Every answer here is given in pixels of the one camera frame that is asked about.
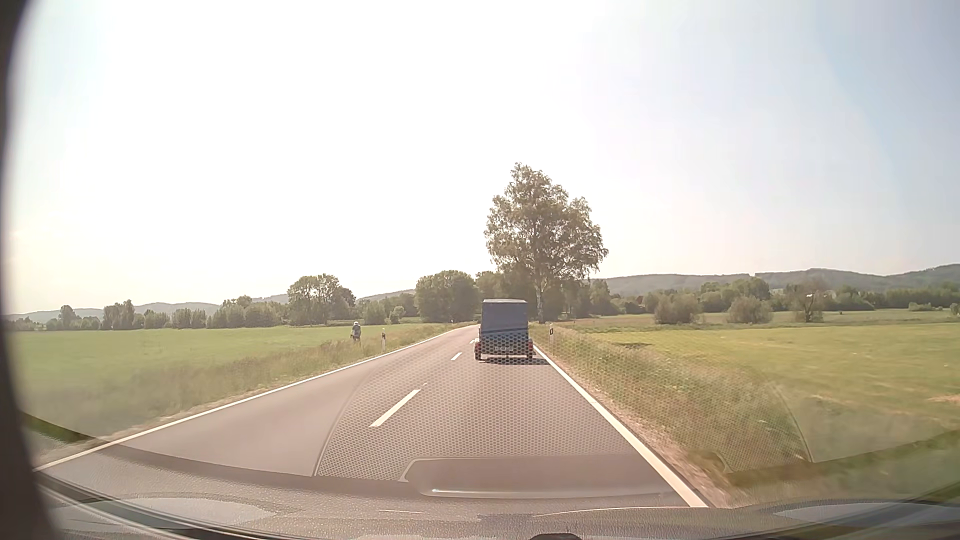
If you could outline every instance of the green field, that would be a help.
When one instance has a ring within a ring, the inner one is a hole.
[[[957,322],[949,310],[943,311],[909,311],[907,309],[877,309],[875,311],[836,311],[824,313],[824,325],[868,325],[868,324],[901,324],[901,323],[945,323]],[[727,313],[703,313],[700,315],[703,325],[726,325]],[[563,326],[576,330],[596,329],[603,331],[608,328],[657,327],[673,329],[674,327],[658,326],[652,314],[643,315],[615,315],[595,319],[578,319],[575,322],[562,323]],[[774,313],[774,320],[769,325],[761,327],[794,326],[801,327],[803,323],[794,322],[793,311],[778,311]]]
[[[679,327],[604,317],[557,325],[553,345],[534,333],[615,407],[722,472],[740,503],[916,495],[960,480],[956,317],[884,309],[802,325],[777,315]]]
[[[452,328],[384,327],[393,350]],[[358,346],[345,327],[11,332],[21,408],[103,436],[196,405],[277,386],[380,353],[380,328]]]

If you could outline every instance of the road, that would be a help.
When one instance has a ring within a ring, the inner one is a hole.
[[[202,483],[205,494],[251,499],[262,498],[257,485],[366,486],[430,507],[513,500],[514,511],[517,500],[540,510],[701,505],[542,354],[478,362],[476,334],[450,331],[42,470],[114,497]]]

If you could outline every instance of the tree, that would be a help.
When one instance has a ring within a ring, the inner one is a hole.
[[[244,313],[244,326],[247,328],[275,327],[280,317],[274,306],[266,303],[253,304]]]
[[[783,288],[797,321],[802,323],[823,322],[827,290],[827,283],[820,278],[788,284]]]
[[[647,313],[656,313],[659,303],[660,294],[657,292],[647,293],[647,295],[643,297],[643,307],[647,310]]]
[[[729,307],[723,301],[723,295],[719,291],[711,290],[700,295],[700,305],[704,313],[721,313]]]
[[[190,328],[206,328],[206,310],[196,309],[190,313]]]
[[[63,330],[72,330],[73,322],[80,319],[76,313],[73,312],[73,307],[68,305],[60,306],[60,328]]]
[[[417,280],[414,301],[426,322],[468,321],[480,307],[480,291],[466,272],[443,270]]]
[[[379,302],[367,302],[363,311],[363,322],[365,325],[382,325],[386,321],[387,315],[383,312],[383,305]]]
[[[159,329],[164,328],[170,322],[170,315],[163,312],[147,309],[143,312],[143,328]]]
[[[190,323],[193,321],[193,312],[187,309],[186,307],[181,307],[174,311],[174,316],[171,319],[173,327],[175,329],[187,329],[190,328]]]
[[[99,330],[100,319],[93,316],[84,317],[83,326],[84,326],[84,330]]]
[[[731,323],[759,325],[769,323],[774,318],[770,304],[756,296],[740,296],[733,301],[727,320]]]
[[[561,186],[542,171],[516,163],[503,195],[493,198],[487,217],[487,251],[501,270],[526,274],[537,296],[537,315],[545,322],[543,292],[551,284],[583,280],[608,254],[600,227],[590,221],[587,200],[569,200]]]
[[[394,310],[390,312],[390,324],[400,324],[400,319],[403,318],[404,313],[406,313],[406,310],[403,306],[394,306]]]
[[[700,304],[693,294],[663,294],[657,300],[657,309],[654,311],[654,321],[659,325],[676,325],[692,323],[700,313]]]
[[[221,307],[221,309],[224,309],[226,313],[227,325],[225,328],[243,328],[247,318],[239,304]]]
[[[590,313],[595,315],[615,315],[618,313],[613,305],[610,288],[606,280],[593,280],[590,283]]]
[[[477,272],[477,289],[480,291],[480,298],[489,300],[491,298],[503,298],[503,274],[499,272]]]
[[[298,279],[287,289],[291,324],[326,324],[334,312],[348,306],[341,289],[340,280],[329,274]]]
[[[420,315],[417,311],[417,302],[414,295],[409,292],[401,292],[399,296],[400,305],[403,306],[404,317],[416,317]]]

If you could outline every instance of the hill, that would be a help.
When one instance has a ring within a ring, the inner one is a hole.
[[[757,272],[756,276],[770,283],[770,288],[783,288],[788,283],[799,283],[804,280],[819,278],[824,280],[827,285],[833,289],[838,289],[843,285],[852,285],[860,290],[885,291],[892,288],[911,288],[927,287],[938,285],[943,282],[960,283],[960,263],[944,264],[925,270],[915,270],[913,272],[904,272],[903,274],[893,274],[890,276],[877,276],[874,274],[861,274],[849,270],[831,270],[829,268],[809,268],[806,270],[795,270],[792,272]],[[606,278],[607,286],[611,293],[621,296],[636,296],[646,294],[652,290],[658,289],[699,289],[700,285],[706,282],[733,282],[743,278],[750,277],[749,274],[717,274],[717,275],[688,275],[688,274],[642,274],[637,276],[621,276],[618,278]],[[397,296],[402,293],[414,294],[414,289],[404,289],[394,292],[385,292],[365,296],[358,300],[382,300],[389,296]],[[280,302],[287,303],[286,294],[275,294],[274,296],[254,298],[254,302]],[[162,311],[173,314],[181,307],[189,309],[205,309],[206,313],[212,314],[217,310],[218,305],[208,304],[206,302],[183,302],[180,304],[166,304],[164,302],[154,302],[142,306],[134,306],[137,313],[142,313],[147,309],[153,311]],[[100,317],[103,318],[104,311],[96,307],[74,308],[74,312],[81,317]],[[56,319],[60,314],[58,309],[47,311],[33,311],[30,313],[15,313],[4,315],[5,319],[18,319],[20,317],[30,317],[32,320],[43,323],[50,319]]]
[[[167,313],[168,315],[173,315],[174,311],[182,307],[186,307],[187,309],[204,309],[206,310],[207,315],[212,315],[213,312],[216,311],[220,306],[217,304],[208,304],[206,302],[181,302],[179,304],[152,302],[142,306],[134,306],[133,310],[137,313],[143,313],[147,309],[152,309],[156,312],[163,312]],[[73,312],[81,317],[97,317],[100,319],[104,318],[104,311],[99,307],[75,307]],[[50,319],[56,319],[58,315],[60,315],[59,309],[51,309],[46,311],[31,311],[30,313],[13,313],[10,315],[4,315],[3,318],[14,320],[19,319],[20,317],[30,317],[30,320],[34,322],[45,323]]]
[[[413,294],[414,292],[416,292],[414,289],[395,290],[394,292],[384,292],[384,293],[380,293],[380,294],[373,294],[373,295],[371,295],[371,296],[365,296],[365,297],[363,297],[363,298],[358,298],[357,300],[371,300],[371,301],[372,301],[372,300],[383,300],[384,298],[388,298],[388,297],[391,297],[391,296],[399,296],[399,295],[401,295],[401,294],[403,294],[403,293]]]
[[[860,290],[885,291],[892,288],[926,287],[938,285],[942,282],[960,283],[960,264],[945,264],[926,270],[917,270],[890,276],[861,274],[848,270],[831,270],[829,268],[809,268],[792,272],[757,272],[756,276],[770,283],[770,288],[783,288],[788,283],[799,283],[804,280],[819,278],[831,288],[837,289],[843,285],[852,285]],[[684,274],[646,274],[640,276],[624,276],[607,278],[607,286],[611,293],[622,296],[646,294],[658,289],[696,289],[706,282],[732,282],[749,277],[748,274],[725,274],[714,276],[698,276]]]

